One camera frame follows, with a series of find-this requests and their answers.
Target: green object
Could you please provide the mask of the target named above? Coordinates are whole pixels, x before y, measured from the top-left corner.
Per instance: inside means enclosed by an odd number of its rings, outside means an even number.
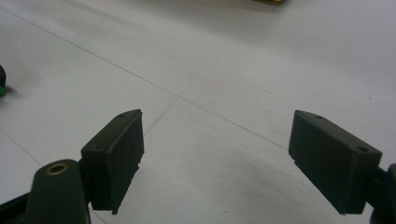
[[[6,88],[0,86],[0,96],[5,95],[6,94]]]

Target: floor tile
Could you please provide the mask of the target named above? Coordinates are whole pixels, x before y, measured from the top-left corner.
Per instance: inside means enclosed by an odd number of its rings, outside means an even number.
[[[329,117],[396,158],[396,4],[5,0],[0,7],[286,148]]]
[[[340,216],[284,149],[178,99],[145,139],[119,213],[107,223],[365,223]]]
[[[8,94],[0,127],[42,165],[80,158],[119,113],[140,108],[145,132],[176,96],[0,10]]]
[[[0,204],[30,191],[40,165],[0,130]]]

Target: screw hole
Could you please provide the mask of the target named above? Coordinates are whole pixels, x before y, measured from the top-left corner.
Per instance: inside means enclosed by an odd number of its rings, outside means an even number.
[[[358,150],[361,151],[361,152],[367,152],[368,151],[368,149],[365,148],[365,147],[358,147]]]
[[[69,166],[66,163],[58,163],[49,167],[46,171],[47,175],[59,175],[67,170]]]

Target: floor seam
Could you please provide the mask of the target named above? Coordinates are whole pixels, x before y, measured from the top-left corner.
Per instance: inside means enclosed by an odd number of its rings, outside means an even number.
[[[157,122],[163,117],[163,115],[165,115],[166,112],[168,112],[168,110],[172,107],[172,105],[177,101],[178,98],[180,98],[180,96],[176,97],[175,100],[165,109],[165,111],[163,111],[160,117],[157,120],[155,120],[155,122],[151,125],[151,127],[149,127],[149,129],[146,131],[144,136],[146,136],[149,133],[149,131],[157,124]]]
[[[257,137],[260,137],[262,140],[265,140],[265,141],[267,141],[267,142],[269,142],[269,143],[271,143],[271,144],[273,144],[273,145],[275,145],[275,146],[277,146],[277,147],[280,147],[280,148],[282,148],[282,149],[287,150],[286,148],[282,147],[281,145],[279,145],[279,144],[277,144],[277,143],[275,143],[275,142],[273,142],[273,141],[271,141],[271,140],[268,140],[268,139],[266,139],[266,138],[264,138],[264,137],[262,137],[262,136],[260,136],[260,135],[258,135],[258,134],[256,134],[256,133],[254,133],[254,132],[252,132],[252,131],[250,131],[250,130],[248,130],[248,129],[242,127],[242,126],[240,126],[239,124],[234,123],[234,122],[232,122],[232,121],[230,121],[230,120],[228,120],[228,119],[226,119],[226,118],[224,118],[224,117],[222,117],[222,116],[220,116],[220,115],[218,115],[218,114],[215,114],[214,112],[212,112],[212,111],[210,111],[210,110],[204,108],[203,106],[200,106],[200,105],[198,105],[198,104],[196,104],[196,103],[194,103],[194,102],[192,102],[192,101],[190,101],[190,100],[188,100],[188,99],[186,99],[186,98],[184,98],[184,97],[182,97],[182,96],[178,96],[178,97],[180,97],[180,99],[183,99],[183,100],[189,102],[190,104],[193,104],[193,105],[195,105],[195,106],[197,106],[197,107],[203,109],[204,111],[206,111],[206,112],[208,112],[208,113],[210,113],[210,114],[212,114],[212,115],[214,115],[214,116],[216,116],[216,117],[218,117],[218,118],[220,118],[220,119],[223,119],[223,120],[225,120],[225,121],[227,121],[227,122],[230,122],[231,124],[235,125],[236,127],[240,128],[240,129],[242,129],[242,130],[245,130],[245,131],[248,132],[248,133],[251,133],[251,134],[253,134],[253,135],[257,136]]]
[[[105,220],[102,219],[101,217],[99,217],[99,215],[97,215],[97,213],[95,213],[95,211],[93,211],[93,209],[90,208],[90,210],[91,210],[91,212],[93,212],[99,219],[101,219],[103,222],[105,222]]]
[[[32,160],[37,162],[40,166],[43,166],[38,160],[35,159],[24,147],[22,147],[17,141],[15,141],[11,136],[9,136],[4,130],[0,129],[0,131],[5,134],[13,143],[15,143],[20,149],[22,149]]]
[[[116,63],[111,62],[111,61],[108,60],[108,59],[105,59],[105,58],[103,58],[103,57],[101,57],[101,56],[99,56],[99,55],[97,55],[97,54],[95,54],[95,53],[92,53],[92,52],[90,52],[89,50],[84,49],[83,47],[81,47],[81,46],[79,46],[79,45],[77,45],[77,44],[74,44],[74,43],[72,43],[71,41],[69,41],[69,40],[67,40],[67,39],[65,39],[65,38],[63,38],[63,37],[61,37],[61,36],[59,36],[59,35],[56,35],[56,34],[52,33],[51,31],[48,31],[48,30],[46,30],[45,28],[43,28],[43,27],[41,27],[41,26],[39,26],[39,25],[37,25],[37,24],[31,22],[31,21],[28,21],[28,20],[26,20],[25,18],[23,18],[23,17],[21,17],[21,16],[15,14],[15,13],[13,13],[13,12],[10,12],[10,11],[6,10],[6,9],[3,8],[3,7],[0,7],[0,8],[3,9],[5,12],[7,12],[7,13],[9,13],[9,14],[11,14],[11,15],[17,17],[17,18],[19,18],[19,19],[21,19],[21,20],[23,20],[23,21],[26,21],[26,22],[32,24],[33,26],[39,28],[40,30],[45,31],[46,33],[48,33],[48,34],[50,34],[50,35],[53,35],[53,36],[55,36],[55,37],[58,37],[58,38],[62,39],[64,42],[66,42],[66,43],[68,43],[68,44],[70,44],[70,45],[72,45],[72,46],[74,46],[74,47],[76,47],[76,48],[78,48],[78,49],[81,49],[81,50],[83,50],[83,51],[85,51],[85,52],[91,54],[92,56],[94,56],[94,57],[96,57],[96,58],[98,58],[98,59],[101,59],[101,60],[103,60],[103,61],[105,61],[105,62],[107,62],[107,63],[109,63],[109,64],[111,64],[111,65],[113,65],[113,66],[115,66],[115,67],[117,67],[117,68],[119,68],[119,69],[121,69],[121,70],[124,71],[124,72],[127,72],[127,73],[129,73],[129,74],[131,74],[131,75],[133,75],[133,76],[135,76],[135,77],[139,77],[139,78],[141,78],[142,80],[147,81],[147,82],[150,83],[151,85],[154,85],[154,86],[160,88],[160,89],[163,90],[163,91],[167,91],[168,93],[171,93],[171,94],[177,96],[177,94],[175,94],[174,92],[171,92],[171,91],[169,91],[168,89],[166,89],[166,88],[164,88],[164,87],[162,87],[162,86],[159,86],[159,85],[155,84],[154,82],[152,82],[152,81],[150,81],[150,80],[148,80],[148,79],[145,79],[145,78],[143,78],[143,77],[141,77],[141,76],[139,76],[139,75],[137,75],[137,74],[135,74],[135,73],[133,73],[133,72],[131,72],[131,71],[129,71],[129,70],[123,68],[123,67],[121,67],[120,65],[118,65],[118,64],[116,64]]]
[[[74,46],[74,47],[76,47],[76,48],[78,48],[78,49],[81,49],[81,50],[83,50],[83,51],[85,51],[85,52],[91,54],[92,56],[98,58],[98,59],[101,59],[101,60],[103,60],[103,61],[105,61],[105,62],[107,62],[107,63],[110,63],[110,64],[112,64],[113,66],[116,66],[116,67],[118,67],[119,69],[121,69],[121,70],[123,70],[123,71],[125,71],[125,72],[127,72],[127,73],[129,73],[129,74],[131,74],[131,75],[133,75],[133,76],[135,76],[135,77],[139,77],[139,78],[141,78],[142,80],[147,81],[147,82],[150,83],[151,85],[154,85],[154,86],[160,88],[160,89],[163,90],[163,91],[166,91],[166,92],[168,92],[168,93],[171,93],[171,94],[175,95],[177,98],[174,100],[174,102],[175,102],[178,98],[181,98],[181,99],[183,99],[183,100],[185,100],[185,101],[187,101],[187,102],[189,102],[189,103],[191,103],[191,104],[193,104],[193,105],[198,106],[199,108],[202,108],[204,111],[206,111],[206,112],[208,112],[208,113],[210,113],[210,114],[212,114],[212,115],[215,115],[216,117],[218,117],[218,118],[220,118],[220,119],[223,119],[223,120],[226,120],[226,121],[230,122],[231,124],[235,125],[235,126],[238,127],[238,128],[241,128],[241,129],[247,131],[248,133],[251,133],[251,134],[253,134],[253,135],[255,135],[255,136],[258,136],[258,137],[260,137],[261,139],[263,139],[263,140],[265,140],[265,141],[267,141],[267,142],[269,142],[269,143],[271,143],[271,144],[273,144],[273,145],[275,145],[275,146],[277,146],[277,147],[281,147],[281,148],[287,150],[286,148],[282,147],[281,145],[279,145],[279,144],[277,144],[277,143],[275,143],[275,142],[273,142],[273,141],[271,141],[271,140],[269,140],[269,139],[266,139],[266,138],[264,138],[264,137],[262,137],[262,136],[260,136],[260,135],[258,135],[258,134],[256,134],[256,133],[254,133],[254,132],[248,130],[247,128],[244,128],[244,127],[242,127],[242,126],[236,124],[235,122],[232,122],[232,121],[230,121],[230,120],[228,120],[228,119],[226,119],[226,118],[224,118],[224,117],[222,117],[222,116],[220,116],[220,115],[218,115],[218,114],[216,114],[216,113],[214,113],[214,112],[212,112],[212,111],[210,111],[210,110],[204,108],[203,106],[198,105],[198,104],[194,103],[193,101],[186,99],[185,97],[182,97],[182,96],[180,96],[180,95],[178,95],[178,94],[176,94],[176,93],[174,93],[174,92],[172,92],[172,91],[169,91],[168,89],[166,89],[166,88],[164,88],[164,87],[162,87],[162,86],[160,86],[160,85],[158,85],[158,84],[155,84],[155,83],[153,83],[153,82],[151,82],[151,81],[149,81],[149,80],[147,80],[147,79],[145,79],[145,78],[143,78],[143,77],[141,77],[141,76],[139,76],[139,75],[137,75],[137,74],[135,74],[135,73],[133,73],[133,72],[131,72],[131,71],[129,71],[129,70],[123,68],[123,67],[121,67],[120,65],[117,65],[116,63],[113,63],[113,62],[111,62],[111,61],[109,61],[109,60],[107,60],[107,59],[105,59],[105,58],[103,58],[103,57],[101,57],[101,56],[99,56],[99,55],[97,55],[97,54],[94,54],[94,53],[88,51],[87,49],[84,49],[83,47],[80,47],[80,46],[78,46],[78,45],[76,45],[76,44],[70,42],[69,40],[64,39],[63,37],[60,37],[59,35],[56,35],[56,34],[50,32],[50,31],[44,29],[43,27],[41,27],[41,26],[39,26],[39,25],[37,25],[37,24],[31,22],[31,21],[26,20],[25,18],[23,18],[23,17],[21,17],[21,16],[15,14],[15,13],[13,13],[13,12],[10,12],[10,11],[4,9],[3,7],[0,7],[0,8],[3,9],[5,12],[7,12],[7,13],[9,13],[9,14],[11,14],[11,15],[13,15],[13,16],[15,16],[15,17],[17,17],[17,18],[19,18],[19,19],[21,19],[21,20],[23,20],[23,21],[26,21],[26,22],[32,24],[33,26],[39,28],[40,30],[45,31],[46,33],[48,33],[48,34],[50,34],[50,35],[53,35],[53,36],[56,36],[56,37],[62,39],[62,40],[65,41],[66,43],[68,43],[68,44],[70,44],[70,45],[72,45],[72,46]],[[168,106],[168,108],[165,110],[165,112],[154,122],[154,124],[148,129],[148,131],[145,133],[145,135],[146,135],[147,133],[149,133],[149,131],[151,130],[151,128],[152,128],[152,127],[158,122],[158,120],[166,113],[166,111],[170,108],[170,106],[172,106],[172,104],[170,104],[170,105]]]

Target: black plastic part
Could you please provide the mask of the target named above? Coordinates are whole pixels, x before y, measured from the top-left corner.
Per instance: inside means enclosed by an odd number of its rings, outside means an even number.
[[[56,161],[35,173],[24,223],[87,224],[90,222],[76,161]]]
[[[340,214],[361,214],[382,153],[329,120],[295,111],[289,154]]]
[[[142,112],[116,116],[82,150],[82,165],[92,172],[94,210],[117,214],[144,153]]]
[[[26,211],[29,193],[0,205],[0,223],[20,224]]]
[[[0,87],[5,87],[6,86],[6,71],[4,68],[0,65]]]

